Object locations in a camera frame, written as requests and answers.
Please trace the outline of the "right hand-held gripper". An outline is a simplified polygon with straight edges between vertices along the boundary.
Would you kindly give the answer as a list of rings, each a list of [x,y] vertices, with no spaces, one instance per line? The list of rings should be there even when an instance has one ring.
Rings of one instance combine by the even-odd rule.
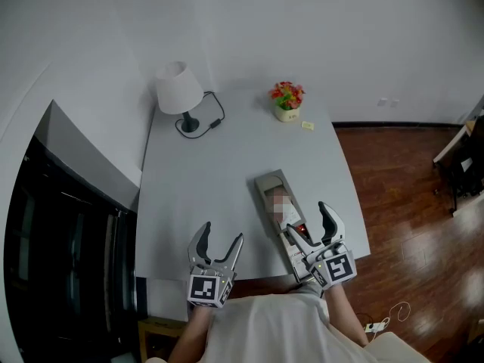
[[[286,229],[303,253],[308,272],[323,290],[328,290],[353,279],[357,270],[352,251],[343,241],[346,236],[343,220],[331,206],[322,201],[318,202],[318,208],[324,228],[322,242],[313,242],[308,229],[306,235],[300,234],[296,228],[298,225],[287,225]]]

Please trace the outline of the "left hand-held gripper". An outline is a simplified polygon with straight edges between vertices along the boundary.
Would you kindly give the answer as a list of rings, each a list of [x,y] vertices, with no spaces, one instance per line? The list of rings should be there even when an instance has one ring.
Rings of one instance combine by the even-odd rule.
[[[188,302],[193,306],[222,308],[234,286],[234,272],[244,235],[240,233],[233,240],[223,259],[216,259],[213,265],[207,255],[211,222],[206,222],[193,236],[188,245],[191,274],[188,286]]]

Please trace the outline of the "brown box drawer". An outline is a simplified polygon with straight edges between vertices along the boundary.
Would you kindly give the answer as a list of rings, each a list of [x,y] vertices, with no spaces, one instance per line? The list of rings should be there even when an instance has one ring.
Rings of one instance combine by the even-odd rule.
[[[290,267],[296,282],[304,283],[313,279],[311,273],[306,270],[306,266],[303,261],[304,254],[299,250],[292,237],[287,233],[286,230],[284,230],[279,234],[279,238],[284,245],[285,253],[289,259]]]

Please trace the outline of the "brown storage box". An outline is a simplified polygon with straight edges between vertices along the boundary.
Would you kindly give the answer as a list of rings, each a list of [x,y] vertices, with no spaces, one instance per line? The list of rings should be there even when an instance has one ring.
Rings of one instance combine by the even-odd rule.
[[[256,190],[258,191],[259,193],[259,196],[261,197],[262,199],[262,204],[264,206],[264,210],[265,210],[265,213],[266,215],[268,216],[268,219],[273,227],[273,229],[275,230],[275,233],[276,235],[279,235],[282,231],[284,230],[287,230],[286,227],[285,228],[281,228],[281,226],[279,225],[279,223],[277,223],[274,219],[273,219],[273,215],[271,212],[268,211],[268,201],[267,201],[267,198],[266,198],[266,195],[265,195],[265,192],[267,190],[270,190],[272,188],[276,188],[276,187],[283,187],[287,193],[290,195],[290,200],[291,200],[291,203],[296,207],[296,209],[298,210],[298,213],[300,214],[301,216],[301,220],[299,222],[297,222],[295,225],[300,225],[302,223],[306,223],[306,218],[304,217],[303,215],[303,212],[293,194],[293,191],[291,189],[291,187],[289,186],[289,183],[284,175],[284,173],[282,172],[281,169],[278,169],[276,171],[273,171],[273,172],[269,172],[265,175],[261,175],[261,176],[258,176],[254,179],[254,183],[255,183],[255,186],[256,186]]]

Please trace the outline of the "person's left forearm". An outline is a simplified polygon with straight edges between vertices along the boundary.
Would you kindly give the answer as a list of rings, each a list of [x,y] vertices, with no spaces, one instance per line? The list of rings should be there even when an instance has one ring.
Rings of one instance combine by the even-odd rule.
[[[197,306],[176,343],[168,363],[198,363],[201,360],[209,331],[212,308]]]

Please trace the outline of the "person's right forearm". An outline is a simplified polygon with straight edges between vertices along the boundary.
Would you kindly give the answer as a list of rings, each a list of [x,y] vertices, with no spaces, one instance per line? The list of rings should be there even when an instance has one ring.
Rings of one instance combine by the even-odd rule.
[[[358,320],[341,284],[333,285],[324,292],[329,322],[352,342],[366,347],[368,337]]]

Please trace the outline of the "person's grey trousers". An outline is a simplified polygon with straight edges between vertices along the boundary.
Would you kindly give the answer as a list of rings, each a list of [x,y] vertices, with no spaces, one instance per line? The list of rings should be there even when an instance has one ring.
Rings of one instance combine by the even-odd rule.
[[[292,293],[309,294],[322,298],[324,291],[319,283],[315,281],[307,281],[304,284],[300,284],[295,290],[292,291]]]

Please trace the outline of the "wooden stool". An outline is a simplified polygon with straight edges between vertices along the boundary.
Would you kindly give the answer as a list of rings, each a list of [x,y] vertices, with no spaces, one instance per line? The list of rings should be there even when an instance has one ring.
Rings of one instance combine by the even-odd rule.
[[[185,321],[157,317],[138,321],[141,362],[145,363],[149,358],[167,361],[185,325]]]

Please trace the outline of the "person's white shirt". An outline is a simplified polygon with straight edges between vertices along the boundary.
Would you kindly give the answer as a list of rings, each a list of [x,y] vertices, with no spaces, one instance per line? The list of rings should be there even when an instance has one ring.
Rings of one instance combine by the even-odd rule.
[[[368,342],[330,324],[324,294],[250,296],[212,308],[198,363],[430,363],[392,332]]]

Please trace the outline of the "white power strip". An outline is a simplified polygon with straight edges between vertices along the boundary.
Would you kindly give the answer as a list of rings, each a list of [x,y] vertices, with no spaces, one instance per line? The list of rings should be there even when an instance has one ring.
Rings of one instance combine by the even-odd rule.
[[[365,325],[365,333],[377,334],[385,330],[388,326],[389,318],[384,318],[380,322],[368,323]]]

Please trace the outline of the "potted red flowers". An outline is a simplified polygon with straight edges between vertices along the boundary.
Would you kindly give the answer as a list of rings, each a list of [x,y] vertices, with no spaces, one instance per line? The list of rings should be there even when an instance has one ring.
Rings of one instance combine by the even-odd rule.
[[[275,104],[275,116],[283,122],[292,122],[299,118],[299,109],[306,92],[299,84],[289,81],[277,82],[268,92]]]

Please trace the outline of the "black glass cabinet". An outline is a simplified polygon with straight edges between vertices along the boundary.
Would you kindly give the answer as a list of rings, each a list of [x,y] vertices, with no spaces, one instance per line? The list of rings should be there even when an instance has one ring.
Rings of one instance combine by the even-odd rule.
[[[3,261],[23,363],[111,363],[136,353],[136,220],[38,139],[30,141],[11,196]]]

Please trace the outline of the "light wooden desk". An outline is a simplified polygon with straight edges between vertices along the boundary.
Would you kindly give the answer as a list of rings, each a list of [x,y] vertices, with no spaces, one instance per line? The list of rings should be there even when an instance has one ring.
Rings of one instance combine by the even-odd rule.
[[[433,166],[436,167],[437,163],[447,154],[449,153],[457,144],[461,141],[464,136],[470,137],[473,129],[476,125],[476,122],[479,119],[484,118],[484,114],[478,116],[475,119],[466,121],[465,124],[461,127],[458,133],[453,137],[452,140],[433,158]]]

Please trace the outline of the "white shade table lamp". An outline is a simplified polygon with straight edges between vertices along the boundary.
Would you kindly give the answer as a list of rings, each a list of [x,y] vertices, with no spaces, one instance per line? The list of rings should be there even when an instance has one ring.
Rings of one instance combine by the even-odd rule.
[[[181,114],[181,130],[195,132],[200,123],[190,115],[203,99],[203,89],[183,61],[173,61],[156,73],[156,90],[159,109],[168,115]]]

